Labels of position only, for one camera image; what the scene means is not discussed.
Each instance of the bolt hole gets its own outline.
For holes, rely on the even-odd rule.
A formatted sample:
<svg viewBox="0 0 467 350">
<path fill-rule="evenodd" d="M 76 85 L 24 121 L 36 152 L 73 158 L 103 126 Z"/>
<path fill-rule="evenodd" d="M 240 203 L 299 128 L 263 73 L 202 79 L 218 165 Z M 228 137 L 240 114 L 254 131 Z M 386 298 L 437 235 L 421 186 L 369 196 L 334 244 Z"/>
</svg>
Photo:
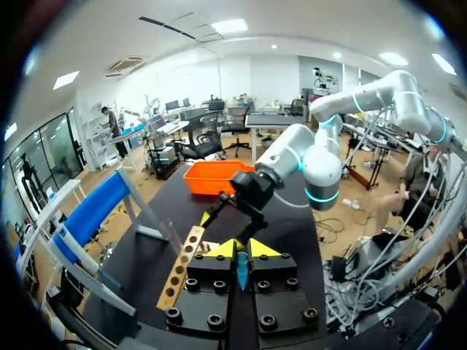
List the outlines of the bolt hole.
<svg viewBox="0 0 467 350">
<path fill-rule="evenodd" d="M 218 315 L 211 315 L 211 316 L 209 316 L 209 320 L 212 323 L 218 323 L 220 321 L 220 317 Z"/>
</svg>

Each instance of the ceiling light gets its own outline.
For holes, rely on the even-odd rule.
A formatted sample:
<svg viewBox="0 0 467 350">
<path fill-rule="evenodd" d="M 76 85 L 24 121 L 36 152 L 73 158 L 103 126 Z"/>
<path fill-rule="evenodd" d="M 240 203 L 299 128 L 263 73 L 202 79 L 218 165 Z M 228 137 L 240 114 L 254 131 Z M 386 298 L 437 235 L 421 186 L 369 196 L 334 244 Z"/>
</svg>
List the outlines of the ceiling light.
<svg viewBox="0 0 467 350">
<path fill-rule="evenodd" d="M 5 136 L 3 138 L 4 141 L 6 141 L 7 139 L 9 139 L 9 137 L 18 129 L 18 127 L 16 126 L 16 123 L 14 122 L 13 124 L 11 124 L 7 131 L 5 131 Z"/>
<path fill-rule="evenodd" d="M 211 25 L 219 34 L 236 33 L 248 30 L 244 20 L 224 20 Z"/>
<path fill-rule="evenodd" d="M 452 67 L 448 61 L 444 59 L 443 56 L 438 55 L 437 53 L 432 54 L 433 58 L 435 61 L 440 65 L 440 67 L 445 71 L 446 73 L 452 74 L 452 75 L 457 75 L 457 73 L 454 70 L 454 67 Z"/>
<path fill-rule="evenodd" d="M 409 62 L 397 53 L 394 52 L 384 52 L 379 54 L 380 58 L 383 60 L 387 61 L 390 64 L 393 64 L 394 66 L 407 66 Z"/>
<path fill-rule="evenodd" d="M 62 86 L 73 83 L 74 79 L 77 77 L 79 73 L 80 71 L 74 71 L 73 73 L 69 73 L 67 75 L 58 77 L 57 80 L 55 81 L 55 85 L 53 85 L 53 90 L 57 90 L 58 88 L 61 88 Z"/>
</svg>

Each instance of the orange plastic bin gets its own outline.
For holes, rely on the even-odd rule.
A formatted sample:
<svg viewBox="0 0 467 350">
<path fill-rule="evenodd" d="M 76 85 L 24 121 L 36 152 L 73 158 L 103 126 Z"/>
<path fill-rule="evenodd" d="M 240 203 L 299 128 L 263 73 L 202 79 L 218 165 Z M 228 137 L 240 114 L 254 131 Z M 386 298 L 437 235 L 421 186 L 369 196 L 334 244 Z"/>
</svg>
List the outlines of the orange plastic bin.
<svg viewBox="0 0 467 350">
<path fill-rule="evenodd" d="M 246 166 L 238 160 L 197 162 L 185 173 L 183 179 L 193 194 L 218 195 L 224 191 L 235 193 L 229 180 L 237 171 L 255 171 L 254 166 Z"/>
</svg>

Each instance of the yellow triangle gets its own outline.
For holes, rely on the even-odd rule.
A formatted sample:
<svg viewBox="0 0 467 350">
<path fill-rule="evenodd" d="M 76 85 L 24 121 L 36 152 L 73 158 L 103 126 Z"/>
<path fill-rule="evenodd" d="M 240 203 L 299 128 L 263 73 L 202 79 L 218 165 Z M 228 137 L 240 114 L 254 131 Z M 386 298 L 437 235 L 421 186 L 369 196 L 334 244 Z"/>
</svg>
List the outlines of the yellow triangle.
<svg viewBox="0 0 467 350">
<path fill-rule="evenodd" d="M 206 211 L 203 213 L 203 218 L 201 219 L 201 224 L 200 226 L 203 226 L 203 224 L 209 219 L 211 215 L 209 215 Z"/>
<path fill-rule="evenodd" d="M 269 248 L 268 246 L 265 246 L 261 242 L 256 241 L 254 238 L 250 238 L 250 248 L 252 257 L 259 257 L 263 254 L 269 257 L 276 257 L 277 255 L 280 255 L 280 253 Z"/>
<path fill-rule="evenodd" d="M 206 253 L 205 257 L 216 257 L 218 255 L 223 255 L 224 257 L 234 257 L 234 239 L 229 239 L 225 243 L 219 245 L 218 248 Z"/>
</svg>

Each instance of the screw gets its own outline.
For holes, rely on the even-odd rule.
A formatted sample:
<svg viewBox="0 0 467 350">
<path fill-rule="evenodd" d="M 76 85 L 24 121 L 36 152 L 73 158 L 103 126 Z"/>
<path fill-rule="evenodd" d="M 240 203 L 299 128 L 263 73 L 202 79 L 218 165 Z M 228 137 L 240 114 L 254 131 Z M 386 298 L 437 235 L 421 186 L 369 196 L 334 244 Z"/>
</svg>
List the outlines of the screw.
<svg viewBox="0 0 467 350">
<path fill-rule="evenodd" d="M 397 334 L 397 341 L 399 343 L 405 343 L 409 339 L 409 334 L 406 330 L 403 330 L 399 334 Z"/>
<path fill-rule="evenodd" d="M 385 328 L 393 328 L 395 326 L 394 318 L 386 317 L 385 319 L 382 320 L 382 325 Z"/>
</svg>

